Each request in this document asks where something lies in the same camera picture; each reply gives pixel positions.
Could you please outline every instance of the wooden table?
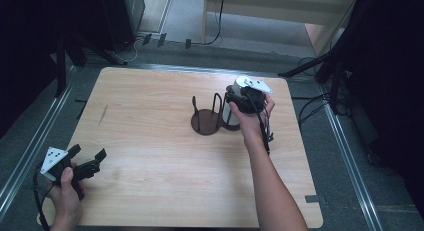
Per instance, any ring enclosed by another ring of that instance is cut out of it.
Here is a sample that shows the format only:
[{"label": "wooden table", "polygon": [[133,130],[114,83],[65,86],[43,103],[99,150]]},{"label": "wooden table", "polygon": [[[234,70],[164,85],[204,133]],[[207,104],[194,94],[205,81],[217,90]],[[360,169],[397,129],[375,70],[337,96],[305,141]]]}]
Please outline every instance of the wooden table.
[{"label": "wooden table", "polygon": [[[69,147],[78,163],[102,148],[107,158],[85,180],[80,225],[153,227],[258,227],[252,174],[240,131],[211,136],[191,127],[192,96],[211,109],[236,76],[105,68]],[[271,158],[310,228],[323,223],[287,83],[262,78],[274,91]],[[49,199],[44,212],[51,223]]]}]

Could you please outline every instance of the black metal stand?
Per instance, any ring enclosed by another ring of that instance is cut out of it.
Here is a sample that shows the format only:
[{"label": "black metal stand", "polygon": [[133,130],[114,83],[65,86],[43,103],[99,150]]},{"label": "black metal stand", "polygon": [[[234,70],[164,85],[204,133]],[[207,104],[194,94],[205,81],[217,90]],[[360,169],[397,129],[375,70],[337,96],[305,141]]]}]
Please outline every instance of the black metal stand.
[{"label": "black metal stand", "polygon": [[84,39],[83,37],[71,34],[67,32],[62,32],[62,34],[58,37],[57,40],[57,90],[56,97],[59,97],[63,90],[66,87],[66,59],[65,52],[69,55],[72,63],[76,66],[84,67],[87,62],[87,58],[83,53],[81,46],[84,46],[105,60],[109,61],[111,64],[115,65],[126,65],[126,62],[120,62],[113,56],[109,55],[105,51],[99,49],[95,44],[90,41]]},{"label": "black metal stand", "polygon": [[334,47],[327,53],[317,57],[291,71],[285,73],[279,73],[280,77],[293,77],[299,73],[302,73],[318,64],[322,63],[322,66],[315,75],[315,80],[318,83],[324,83],[333,74],[331,93],[330,93],[330,107],[334,114],[338,114],[336,109],[337,93],[340,84],[342,73],[345,70],[345,61],[353,51],[354,35],[357,35],[361,21],[366,16],[369,7],[374,0],[363,0],[363,3],[357,8],[357,12],[352,15],[351,20],[346,27],[343,34],[340,36],[338,42]]}]

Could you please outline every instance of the cable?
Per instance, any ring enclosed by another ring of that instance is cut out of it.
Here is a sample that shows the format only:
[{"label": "cable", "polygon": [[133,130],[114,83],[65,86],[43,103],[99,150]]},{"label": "cable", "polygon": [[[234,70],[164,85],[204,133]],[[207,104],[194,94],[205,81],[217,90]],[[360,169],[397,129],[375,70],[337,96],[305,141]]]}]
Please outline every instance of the cable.
[{"label": "cable", "polygon": [[41,166],[43,165],[43,162],[40,162],[37,167],[35,168],[35,172],[34,172],[34,176],[33,176],[33,184],[34,184],[34,198],[35,198],[35,204],[37,205],[37,209],[38,209],[38,214],[39,214],[39,220],[41,225],[43,226],[43,229],[48,231],[50,230],[49,224],[47,223],[46,217],[44,216],[44,212],[43,212],[43,202],[45,197],[47,196],[47,194],[50,192],[50,190],[53,188],[52,187],[48,190],[48,192],[44,195],[43,200],[40,201],[40,197],[38,196],[38,172],[40,171]]},{"label": "cable", "polygon": [[133,43],[133,48],[134,48],[134,51],[135,51],[135,56],[134,56],[134,58],[132,58],[132,59],[123,59],[123,58],[121,58],[121,57],[119,57],[115,52],[113,52],[112,53],[112,55],[113,56],[115,56],[116,58],[118,58],[118,59],[120,59],[121,61],[123,61],[123,62],[131,62],[131,61],[134,61],[136,58],[137,58],[137,56],[138,56],[138,51],[137,51],[137,48],[135,47],[135,44],[137,43],[137,42],[139,42],[140,40],[144,40],[144,37],[142,37],[142,38],[140,38],[140,39],[137,39],[136,41],[134,41],[134,43]]},{"label": "cable", "polygon": [[[304,57],[304,58],[301,58],[301,59],[297,62],[297,67],[299,67],[299,66],[300,66],[300,63],[301,63],[303,60],[307,59],[307,58],[310,58],[310,59],[313,59],[313,60],[315,59],[314,57]],[[307,71],[307,70],[303,71],[302,73],[304,73],[304,74],[306,74],[306,75],[308,75],[308,76],[314,76],[314,75],[316,75],[316,74],[317,74],[316,65],[314,66],[315,74],[309,74],[309,73],[307,73],[306,71]]]},{"label": "cable", "polygon": [[216,37],[215,37],[215,39],[214,40],[212,40],[211,42],[209,42],[209,43],[192,43],[192,44],[197,44],[197,45],[211,45],[211,44],[213,44],[217,39],[218,39],[218,37],[221,35],[221,22],[222,22],[222,9],[223,9],[223,7],[224,7],[224,0],[221,0],[221,9],[219,10],[219,19],[218,19],[218,33],[216,34]]},{"label": "cable", "polygon": [[258,112],[258,109],[255,106],[255,103],[253,102],[253,99],[250,97],[250,95],[246,92],[245,95],[247,96],[247,98],[249,98],[250,103],[252,104],[253,108],[255,109],[255,113],[258,116],[259,119],[259,125],[261,128],[261,133],[262,133],[262,139],[265,145],[265,150],[267,151],[268,155],[269,155],[269,145],[268,145],[268,141],[269,141],[269,136],[267,135],[267,133],[265,132],[265,125],[262,122],[262,118],[260,113]]},{"label": "cable", "polygon": [[317,101],[317,100],[320,100],[320,99],[322,99],[322,100],[329,100],[329,97],[328,97],[328,95],[329,95],[329,93],[324,93],[324,94],[321,94],[321,95],[318,95],[318,96],[316,96],[316,97],[312,97],[312,98],[310,98],[310,101],[308,101],[303,107],[302,107],[302,109],[300,110],[300,112],[299,112],[299,115],[298,115],[298,121],[297,121],[297,123],[298,123],[298,125],[299,125],[299,130],[300,130],[300,132],[302,132],[302,124],[308,119],[308,118],[310,118],[312,115],[314,115],[315,113],[317,113],[322,107],[324,107],[324,105],[326,105],[326,104],[328,104],[328,102],[326,102],[326,103],[324,103],[323,105],[321,105],[320,107],[318,107],[317,109],[314,109],[313,111],[311,111],[311,113],[309,113],[305,118],[302,118],[302,113],[303,113],[303,111],[306,109],[306,107],[308,106],[308,105],[310,105],[311,103],[313,103],[314,101]]}]

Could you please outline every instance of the person's arm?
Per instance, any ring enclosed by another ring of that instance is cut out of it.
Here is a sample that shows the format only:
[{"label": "person's arm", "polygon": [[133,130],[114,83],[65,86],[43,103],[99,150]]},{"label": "person's arm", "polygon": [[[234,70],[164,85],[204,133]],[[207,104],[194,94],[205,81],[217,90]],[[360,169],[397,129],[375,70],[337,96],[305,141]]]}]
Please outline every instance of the person's arm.
[{"label": "person's arm", "polygon": [[[275,103],[268,94],[265,97],[265,108],[271,114]],[[299,207],[265,150],[258,117],[241,113],[234,103],[230,103],[230,108],[240,121],[249,152],[259,227],[261,230],[308,230]]]},{"label": "person's arm", "polygon": [[50,190],[50,198],[56,209],[56,217],[50,228],[51,231],[70,231],[77,226],[81,216],[82,207],[77,192],[72,187],[71,181],[74,176],[72,168],[65,168],[61,177],[61,187],[54,186]]}]

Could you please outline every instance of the right hand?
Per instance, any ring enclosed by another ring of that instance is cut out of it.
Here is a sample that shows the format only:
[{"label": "right hand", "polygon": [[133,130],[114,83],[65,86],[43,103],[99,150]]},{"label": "right hand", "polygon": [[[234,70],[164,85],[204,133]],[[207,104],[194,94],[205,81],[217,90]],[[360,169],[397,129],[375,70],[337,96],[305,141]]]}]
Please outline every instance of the right hand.
[{"label": "right hand", "polygon": [[[265,93],[265,109],[268,112],[268,115],[271,116],[271,111],[275,106],[274,101],[271,99],[271,96],[268,93]],[[229,103],[231,112],[237,117],[240,121],[240,129],[243,134],[243,137],[246,141],[248,140],[260,140],[263,142],[262,132],[260,128],[260,123],[257,115],[246,115],[238,109],[237,105],[234,102]],[[265,111],[261,112],[262,122],[265,124]]]}]

